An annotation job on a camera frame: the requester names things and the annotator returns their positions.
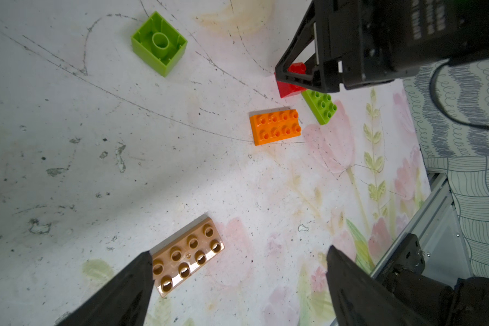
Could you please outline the green square lego brick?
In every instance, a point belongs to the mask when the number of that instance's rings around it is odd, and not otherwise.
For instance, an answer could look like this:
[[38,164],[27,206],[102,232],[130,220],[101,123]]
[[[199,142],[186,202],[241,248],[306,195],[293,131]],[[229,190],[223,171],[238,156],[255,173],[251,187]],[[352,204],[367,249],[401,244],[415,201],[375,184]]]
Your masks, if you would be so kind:
[[166,77],[186,52],[187,39],[154,12],[131,37],[133,52]]

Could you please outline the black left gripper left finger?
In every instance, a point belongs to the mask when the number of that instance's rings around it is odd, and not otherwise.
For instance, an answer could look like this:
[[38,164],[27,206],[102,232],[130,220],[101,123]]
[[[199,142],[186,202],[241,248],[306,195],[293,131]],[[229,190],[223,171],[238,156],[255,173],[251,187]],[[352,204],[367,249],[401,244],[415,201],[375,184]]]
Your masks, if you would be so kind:
[[152,257],[146,251],[59,325],[143,325],[152,287]]

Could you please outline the green long lego brick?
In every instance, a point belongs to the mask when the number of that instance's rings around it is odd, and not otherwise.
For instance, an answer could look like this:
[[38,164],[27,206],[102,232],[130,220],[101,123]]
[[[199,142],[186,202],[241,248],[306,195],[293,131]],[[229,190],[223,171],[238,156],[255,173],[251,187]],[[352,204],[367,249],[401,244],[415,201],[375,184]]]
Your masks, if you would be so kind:
[[322,126],[326,125],[337,112],[337,107],[329,94],[306,90],[302,92],[302,96],[317,122]]

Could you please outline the orange 2x4 lego plate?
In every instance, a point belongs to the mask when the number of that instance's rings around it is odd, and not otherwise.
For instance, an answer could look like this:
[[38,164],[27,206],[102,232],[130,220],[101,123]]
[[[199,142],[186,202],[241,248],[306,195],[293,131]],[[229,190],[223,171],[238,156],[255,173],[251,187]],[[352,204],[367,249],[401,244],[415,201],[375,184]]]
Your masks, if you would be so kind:
[[299,114],[294,109],[253,115],[250,123],[256,146],[284,141],[302,134]]

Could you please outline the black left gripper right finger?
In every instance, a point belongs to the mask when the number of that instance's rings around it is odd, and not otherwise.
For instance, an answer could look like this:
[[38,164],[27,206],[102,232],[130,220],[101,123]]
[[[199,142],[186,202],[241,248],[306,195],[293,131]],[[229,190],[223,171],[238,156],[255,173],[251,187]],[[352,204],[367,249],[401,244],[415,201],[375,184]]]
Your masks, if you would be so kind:
[[327,284],[339,325],[427,325],[334,246],[327,252]]

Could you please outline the tan 2x4 lego plate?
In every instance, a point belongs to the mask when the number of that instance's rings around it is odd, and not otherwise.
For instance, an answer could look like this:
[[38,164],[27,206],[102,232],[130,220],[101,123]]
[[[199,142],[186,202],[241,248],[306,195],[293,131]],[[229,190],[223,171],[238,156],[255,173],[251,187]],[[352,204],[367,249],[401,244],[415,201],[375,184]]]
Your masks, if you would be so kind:
[[150,250],[152,277],[166,297],[225,249],[214,221],[203,214]]

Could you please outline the red square lego brick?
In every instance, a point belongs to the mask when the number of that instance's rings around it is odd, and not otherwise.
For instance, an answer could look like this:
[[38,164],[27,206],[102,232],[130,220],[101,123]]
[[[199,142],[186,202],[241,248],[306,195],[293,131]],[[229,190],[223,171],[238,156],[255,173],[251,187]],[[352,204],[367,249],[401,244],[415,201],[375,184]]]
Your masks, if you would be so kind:
[[[290,65],[288,72],[305,74],[306,73],[306,65],[302,62],[293,63]],[[281,81],[277,81],[277,87],[278,87],[278,92],[279,92],[281,99],[284,99],[285,97],[288,97],[288,96],[300,94],[300,92],[305,91],[305,88],[303,88],[301,86],[296,86],[296,85],[288,84],[288,83],[281,82]]]

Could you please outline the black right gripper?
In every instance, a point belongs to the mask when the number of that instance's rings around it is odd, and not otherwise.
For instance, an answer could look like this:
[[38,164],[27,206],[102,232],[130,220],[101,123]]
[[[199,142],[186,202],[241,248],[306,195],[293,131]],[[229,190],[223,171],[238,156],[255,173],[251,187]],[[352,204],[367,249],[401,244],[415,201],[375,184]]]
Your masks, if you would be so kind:
[[274,72],[336,93],[487,58],[489,1],[311,1]]

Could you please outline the aluminium front rail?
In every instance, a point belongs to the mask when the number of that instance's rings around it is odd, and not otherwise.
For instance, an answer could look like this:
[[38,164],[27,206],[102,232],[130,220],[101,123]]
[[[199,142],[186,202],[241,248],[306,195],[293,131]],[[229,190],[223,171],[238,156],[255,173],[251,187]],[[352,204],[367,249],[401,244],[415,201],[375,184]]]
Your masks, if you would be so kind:
[[430,174],[433,190],[425,204],[365,272],[427,325],[447,325],[459,278],[472,275],[447,176]]

